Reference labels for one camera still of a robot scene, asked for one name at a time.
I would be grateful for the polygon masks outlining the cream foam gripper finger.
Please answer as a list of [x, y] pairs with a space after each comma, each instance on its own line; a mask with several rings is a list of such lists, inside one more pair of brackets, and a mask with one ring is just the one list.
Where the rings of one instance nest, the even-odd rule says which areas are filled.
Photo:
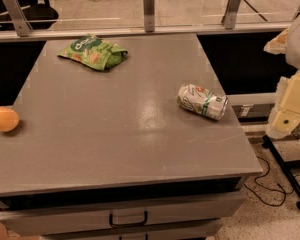
[[266, 126], [274, 139], [290, 135], [300, 124], [300, 70], [291, 78], [281, 77], [276, 89], [276, 102]]
[[270, 54], [278, 55], [286, 52], [286, 43], [289, 29], [286, 28], [275, 38], [270, 40], [265, 46], [264, 51]]

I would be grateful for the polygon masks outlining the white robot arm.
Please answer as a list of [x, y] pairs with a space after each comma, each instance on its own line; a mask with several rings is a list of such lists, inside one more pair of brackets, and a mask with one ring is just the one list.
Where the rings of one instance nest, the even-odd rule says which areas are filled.
[[290, 27], [269, 41], [264, 50], [275, 55], [284, 54], [286, 62], [297, 69], [290, 78], [280, 78], [276, 102], [268, 118], [266, 134], [281, 139], [300, 124], [300, 15]]

